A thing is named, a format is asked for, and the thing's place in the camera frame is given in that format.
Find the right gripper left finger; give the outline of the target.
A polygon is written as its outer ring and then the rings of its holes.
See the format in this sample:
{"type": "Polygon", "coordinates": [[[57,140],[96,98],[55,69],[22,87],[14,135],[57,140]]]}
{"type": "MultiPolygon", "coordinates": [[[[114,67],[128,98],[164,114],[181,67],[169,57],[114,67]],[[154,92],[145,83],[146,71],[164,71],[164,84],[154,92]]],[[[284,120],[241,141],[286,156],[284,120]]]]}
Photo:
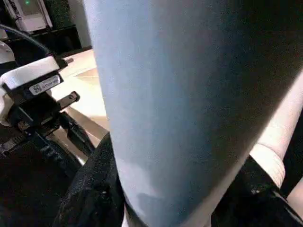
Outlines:
{"type": "Polygon", "coordinates": [[[125,198],[110,134],[107,133],[76,173],[57,216],[55,227],[120,227],[125,198]]]}

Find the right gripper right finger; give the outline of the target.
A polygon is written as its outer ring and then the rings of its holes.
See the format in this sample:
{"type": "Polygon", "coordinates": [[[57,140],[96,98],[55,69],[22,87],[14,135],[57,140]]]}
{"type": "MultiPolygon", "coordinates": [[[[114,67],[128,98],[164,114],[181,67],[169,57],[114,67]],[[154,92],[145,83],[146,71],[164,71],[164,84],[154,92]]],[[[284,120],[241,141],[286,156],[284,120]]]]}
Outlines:
{"type": "Polygon", "coordinates": [[[302,218],[249,157],[211,216],[213,227],[301,227],[302,218]]]}

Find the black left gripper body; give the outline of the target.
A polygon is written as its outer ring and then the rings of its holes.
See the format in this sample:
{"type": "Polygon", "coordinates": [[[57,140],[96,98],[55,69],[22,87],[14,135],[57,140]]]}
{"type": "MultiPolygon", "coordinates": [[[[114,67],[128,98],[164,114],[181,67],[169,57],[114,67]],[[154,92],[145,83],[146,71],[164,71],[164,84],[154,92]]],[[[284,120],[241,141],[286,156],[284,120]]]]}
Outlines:
{"type": "Polygon", "coordinates": [[[44,141],[46,136],[64,124],[62,120],[65,117],[61,111],[79,99],[80,95],[75,91],[58,101],[43,92],[20,104],[13,104],[5,120],[19,133],[2,143],[0,150],[13,151],[36,138],[44,141]]]}

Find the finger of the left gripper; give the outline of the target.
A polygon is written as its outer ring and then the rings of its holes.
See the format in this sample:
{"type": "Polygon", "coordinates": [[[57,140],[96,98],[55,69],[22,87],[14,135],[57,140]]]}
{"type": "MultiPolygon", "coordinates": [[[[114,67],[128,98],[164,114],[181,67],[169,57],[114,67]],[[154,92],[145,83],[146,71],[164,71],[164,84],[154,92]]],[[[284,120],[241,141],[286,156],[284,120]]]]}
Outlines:
{"type": "Polygon", "coordinates": [[[67,138],[85,156],[89,157],[95,150],[86,131],[67,113],[60,113],[60,126],[67,132],[67,138]]]}

